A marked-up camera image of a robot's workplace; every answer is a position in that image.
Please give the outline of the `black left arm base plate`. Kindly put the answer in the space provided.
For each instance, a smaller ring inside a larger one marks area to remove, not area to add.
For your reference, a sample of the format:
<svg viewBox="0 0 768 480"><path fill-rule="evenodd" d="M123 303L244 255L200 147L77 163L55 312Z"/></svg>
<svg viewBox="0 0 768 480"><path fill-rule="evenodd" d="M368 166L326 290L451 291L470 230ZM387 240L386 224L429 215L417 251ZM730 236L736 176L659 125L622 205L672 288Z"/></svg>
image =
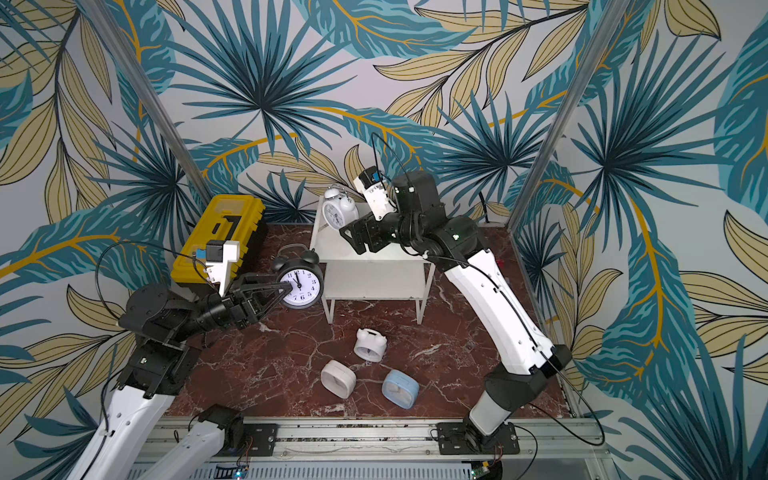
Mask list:
<svg viewBox="0 0 768 480"><path fill-rule="evenodd" d="M279 425L276 423L246 423L244 425L245 456L271 457L277 441Z"/></svg>

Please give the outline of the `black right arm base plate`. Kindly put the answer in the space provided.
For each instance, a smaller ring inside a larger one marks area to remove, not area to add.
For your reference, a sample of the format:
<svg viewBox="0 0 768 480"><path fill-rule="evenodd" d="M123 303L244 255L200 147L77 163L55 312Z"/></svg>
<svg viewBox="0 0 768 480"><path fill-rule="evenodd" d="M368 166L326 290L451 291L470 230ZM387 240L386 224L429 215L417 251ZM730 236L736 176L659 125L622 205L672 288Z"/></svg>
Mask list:
<svg viewBox="0 0 768 480"><path fill-rule="evenodd" d="M436 424L441 455L516 455L518 436L512 424L503 423L494 433L482 434L468 419Z"/></svg>

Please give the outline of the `white twin-bell alarm clock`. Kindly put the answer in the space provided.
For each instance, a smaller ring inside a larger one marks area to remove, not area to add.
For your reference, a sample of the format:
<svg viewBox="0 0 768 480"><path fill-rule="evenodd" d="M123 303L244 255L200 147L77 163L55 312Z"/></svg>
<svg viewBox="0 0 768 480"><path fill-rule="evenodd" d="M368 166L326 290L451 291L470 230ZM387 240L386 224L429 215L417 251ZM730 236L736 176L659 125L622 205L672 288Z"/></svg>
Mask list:
<svg viewBox="0 0 768 480"><path fill-rule="evenodd" d="M329 188L324 192L321 212L326 224L335 230L340 230L359 219L356 202L348 193L338 188Z"/></svg>

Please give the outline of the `black twin-bell alarm clock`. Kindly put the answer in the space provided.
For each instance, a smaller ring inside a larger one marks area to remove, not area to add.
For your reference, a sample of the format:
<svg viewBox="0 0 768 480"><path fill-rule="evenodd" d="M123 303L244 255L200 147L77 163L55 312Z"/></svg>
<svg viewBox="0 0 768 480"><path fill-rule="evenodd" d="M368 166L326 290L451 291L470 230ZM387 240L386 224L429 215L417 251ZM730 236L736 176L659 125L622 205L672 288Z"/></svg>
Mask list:
<svg viewBox="0 0 768 480"><path fill-rule="evenodd" d="M289 283L289 291L282 303L294 310L306 309L322 299L324 290L320 258L313 249L303 244L281 247L272 261L272 271L278 281Z"/></svg>

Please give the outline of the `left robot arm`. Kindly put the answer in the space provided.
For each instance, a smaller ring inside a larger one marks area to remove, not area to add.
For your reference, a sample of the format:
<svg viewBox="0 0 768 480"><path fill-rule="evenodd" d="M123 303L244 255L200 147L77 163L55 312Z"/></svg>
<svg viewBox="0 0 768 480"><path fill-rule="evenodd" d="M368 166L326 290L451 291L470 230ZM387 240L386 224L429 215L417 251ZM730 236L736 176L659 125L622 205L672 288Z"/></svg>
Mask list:
<svg viewBox="0 0 768 480"><path fill-rule="evenodd" d="M149 434L185 386L201 351L189 340L262 321L291 292L288 281L246 274L228 292L187 300L155 283L136 290L119 319L137 347L116 380L103 418L69 473L71 479L123 479Z"/></svg>

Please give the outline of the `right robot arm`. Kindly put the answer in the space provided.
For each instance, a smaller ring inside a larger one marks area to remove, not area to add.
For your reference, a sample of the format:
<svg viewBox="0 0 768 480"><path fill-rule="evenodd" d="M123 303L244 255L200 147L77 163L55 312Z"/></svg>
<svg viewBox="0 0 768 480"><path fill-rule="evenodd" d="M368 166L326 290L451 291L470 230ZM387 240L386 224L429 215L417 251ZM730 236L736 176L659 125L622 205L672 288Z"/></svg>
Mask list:
<svg viewBox="0 0 768 480"><path fill-rule="evenodd" d="M375 167L353 181L370 213L341 228L357 254L376 253L390 244L421 256L458 289L490 335L500 357L484 379L484 391L459 431L471 452L500 445L500 430L520 407L536 400L551 378L572 359L570 349L553 343L535 324L505 281L478 225L450 216L434 177L406 172L389 187Z"/></svg>

